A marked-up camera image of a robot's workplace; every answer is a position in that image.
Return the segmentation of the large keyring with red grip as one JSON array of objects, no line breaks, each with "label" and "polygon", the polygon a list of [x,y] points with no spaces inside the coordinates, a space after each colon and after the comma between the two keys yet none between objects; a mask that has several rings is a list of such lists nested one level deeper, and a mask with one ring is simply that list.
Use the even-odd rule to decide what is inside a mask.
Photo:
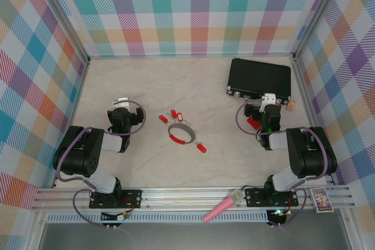
[{"label": "large keyring with red grip", "polygon": [[[189,136],[190,136],[190,140],[186,141],[186,140],[177,138],[174,134],[172,134],[172,129],[180,129],[180,130],[183,130],[184,132],[188,133]],[[190,126],[188,126],[186,124],[183,124],[183,123],[170,124],[168,126],[168,135],[174,142],[176,142],[180,145],[190,144],[190,143],[193,143],[196,140],[195,131]]]}]

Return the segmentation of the black hard case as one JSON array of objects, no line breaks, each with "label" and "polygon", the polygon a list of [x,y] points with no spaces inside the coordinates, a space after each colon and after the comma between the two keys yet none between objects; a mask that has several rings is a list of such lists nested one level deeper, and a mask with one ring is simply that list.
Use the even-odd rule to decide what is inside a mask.
[{"label": "black hard case", "polygon": [[291,99],[291,68],[235,58],[231,61],[226,94],[252,100],[275,94],[279,103],[287,104]]}]

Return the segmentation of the purple card box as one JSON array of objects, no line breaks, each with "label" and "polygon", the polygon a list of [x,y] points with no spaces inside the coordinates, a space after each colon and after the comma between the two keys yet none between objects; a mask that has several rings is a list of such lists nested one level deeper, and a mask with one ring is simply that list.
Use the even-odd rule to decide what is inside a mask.
[{"label": "purple card box", "polygon": [[332,203],[325,188],[313,188],[309,190],[311,202],[317,214],[334,212]]}]

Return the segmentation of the small power connector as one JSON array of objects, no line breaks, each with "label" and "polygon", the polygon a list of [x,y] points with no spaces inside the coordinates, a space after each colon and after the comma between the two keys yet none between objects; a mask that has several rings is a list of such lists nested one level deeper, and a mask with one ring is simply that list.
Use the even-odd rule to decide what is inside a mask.
[{"label": "small power connector", "polygon": [[289,214],[290,214],[289,210],[283,210],[283,209],[268,210],[267,211],[267,218],[268,218],[267,224],[272,227],[285,224]]},{"label": "small power connector", "polygon": [[130,212],[123,211],[117,214],[110,214],[110,213],[101,213],[101,220],[102,221],[124,221],[129,219]]}]

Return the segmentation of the pink toy microphone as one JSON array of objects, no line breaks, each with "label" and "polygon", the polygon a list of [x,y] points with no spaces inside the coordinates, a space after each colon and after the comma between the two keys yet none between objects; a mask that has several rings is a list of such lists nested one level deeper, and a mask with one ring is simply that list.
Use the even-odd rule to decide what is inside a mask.
[{"label": "pink toy microphone", "polygon": [[241,190],[232,190],[219,205],[203,217],[203,222],[210,222],[227,209],[241,204],[243,197],[244,195]]}]

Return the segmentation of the aluminium frame bar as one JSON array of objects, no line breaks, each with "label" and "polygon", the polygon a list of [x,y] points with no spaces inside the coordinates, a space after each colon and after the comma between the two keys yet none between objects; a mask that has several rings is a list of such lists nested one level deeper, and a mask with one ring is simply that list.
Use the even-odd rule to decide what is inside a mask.
[{"label": "aluminium frame bar", "polygon": [[308,119],[308,124],[309,126],[319,126],[320,124],[316,116],[316,112],[313,108],[313,103],[310,100],[308,88],[305,84],[302,71],[298,65],[298,61],[293,56],[290,59],[291,59],[291,68],[294,73],[298,91],[301,96],[302,104],[304,106],[304,111]]},{"label": "aluminium frame bar", "polygon": [[116,59],[161,59],[161,58],[205,58],[205,57],[292,57],[292,53],[244,53],[244,54],[167,54],[144,56],[91,56],[90,60],[116,60]]},{"label": "aluminium frame bar", "polygon": [[55,147],[56,150],[59,147],[61,141],[63,140],[64,135],[67,132],[69,126],[72,125],[73,122],[74,122],[74,118],[76,116],[77,108],[79,106],[81,94],[82,94],[82,91],[83,91],[84,83],[86,82],[86,77],[87,77],[88,68],[90,66],[90,63],[91,63],[91,56],[88,56],[87,61],[84,63],[83,72],[81,74],[81,77],[77,80],[79,83],[74,86],[76,88],[76,93],[74,95],[74,99],[73,99],[73,103],[72,103],[73,105],[68,106],[68,114],[69,114],[68,120],[65,123],[65,126],[63,128],[63,132],[60,133],[60,135],[57,139],[56,147]]}]

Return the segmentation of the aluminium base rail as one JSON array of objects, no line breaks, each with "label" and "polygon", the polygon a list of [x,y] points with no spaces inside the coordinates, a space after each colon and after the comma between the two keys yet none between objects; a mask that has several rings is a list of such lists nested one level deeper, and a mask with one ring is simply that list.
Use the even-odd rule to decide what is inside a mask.
[{"label": "aluminium base rail", "polygon": [[[234,187],[143,188],[141,211],[208,211],[218,205]],[[334,209],[355,206],[348,186],[325,186]],[[40,189],[33,211],[72,211],[77,189]]]}]

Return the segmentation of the aluminium frame post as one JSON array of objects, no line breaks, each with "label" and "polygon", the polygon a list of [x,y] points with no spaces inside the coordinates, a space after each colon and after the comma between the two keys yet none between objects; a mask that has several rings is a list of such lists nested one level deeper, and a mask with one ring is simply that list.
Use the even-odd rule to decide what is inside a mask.
[{"label": "aluminium frame post", "polygon": [[67,14],[65,13],[65,10],[63,9],[61,3],[59,0],[48,0],[49,4],[51,5],[51,10],[56,15],[56,18],[58,22],[62,25],[62,28],[67,33],[67,37],[71,40],[73,47],[78,52],[81,59],[86,64],[90,64],[90,57],[87,53],[87,51],[84,48],[84,45],[82,44],[77,32],[73,28],[73,25],[71,24]]},{"label": "aluminium frame post", "polygon": [[304,21],[299,35],[292,47],[291,55],[297,60],[303,51],[308,47],[312,39],[313,33],[317,29],[320,21],[324,17],[333,0],[314,0],[306,20]]}]

